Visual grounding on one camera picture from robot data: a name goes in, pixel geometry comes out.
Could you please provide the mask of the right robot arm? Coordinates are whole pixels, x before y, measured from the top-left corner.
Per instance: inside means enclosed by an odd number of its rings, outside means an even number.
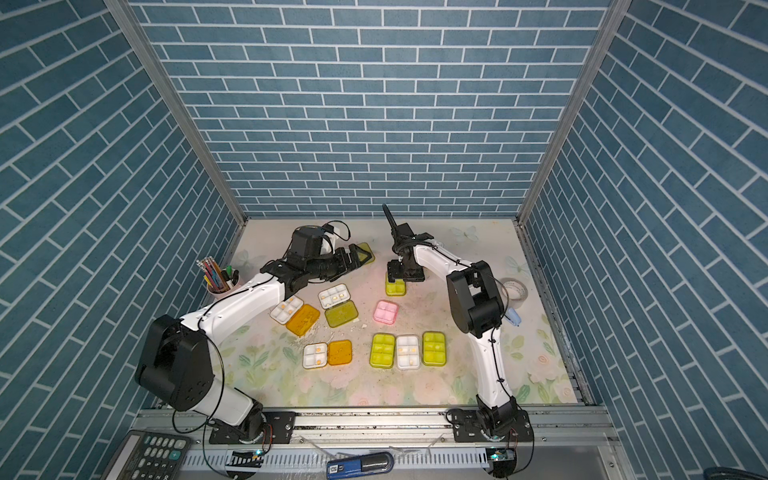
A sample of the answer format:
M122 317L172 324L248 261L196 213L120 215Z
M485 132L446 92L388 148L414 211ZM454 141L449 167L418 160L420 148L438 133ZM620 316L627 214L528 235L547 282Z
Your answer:
M512 394L502 359L501 326L507 298L485 261L469 262L440 246L428 233L415 233L406 223L389 218L395 272L406 281L443 278L449 311L457 328L469 338L477 379L477 418L489 439L509 439L517 433L533 444L535 434L528 413Z

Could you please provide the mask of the pink pillbox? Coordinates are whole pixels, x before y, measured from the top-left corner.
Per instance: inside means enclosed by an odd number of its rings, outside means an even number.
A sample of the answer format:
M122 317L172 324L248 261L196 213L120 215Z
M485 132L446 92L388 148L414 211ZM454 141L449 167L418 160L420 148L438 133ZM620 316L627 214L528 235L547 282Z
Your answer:
M373 320L384 325L393 325L396 322L399 306L396 303L380 300L374 309Z

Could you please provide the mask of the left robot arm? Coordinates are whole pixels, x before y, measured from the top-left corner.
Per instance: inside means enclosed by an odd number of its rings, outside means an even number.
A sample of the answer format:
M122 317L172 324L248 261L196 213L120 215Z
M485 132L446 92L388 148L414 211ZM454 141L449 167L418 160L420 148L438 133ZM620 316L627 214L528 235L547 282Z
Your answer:
M255 442L264 435L263 405L225 385L214 373L212 352L220 365L219 343L258 315L290 299L311 281L333 282L373 261L357 244L330 253L290 253L267 262L260 272L231 295L177 319L156 318L149 326L135 371L135 381L179 412L193 411L237 442Z

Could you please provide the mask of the clear pillbox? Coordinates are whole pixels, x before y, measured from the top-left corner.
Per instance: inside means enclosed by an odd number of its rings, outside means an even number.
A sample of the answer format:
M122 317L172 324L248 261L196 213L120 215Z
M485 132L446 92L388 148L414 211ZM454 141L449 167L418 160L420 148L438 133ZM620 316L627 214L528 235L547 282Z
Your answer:
M421 365L419 338L416 335L396 337L395 364L400 370L415 370Z

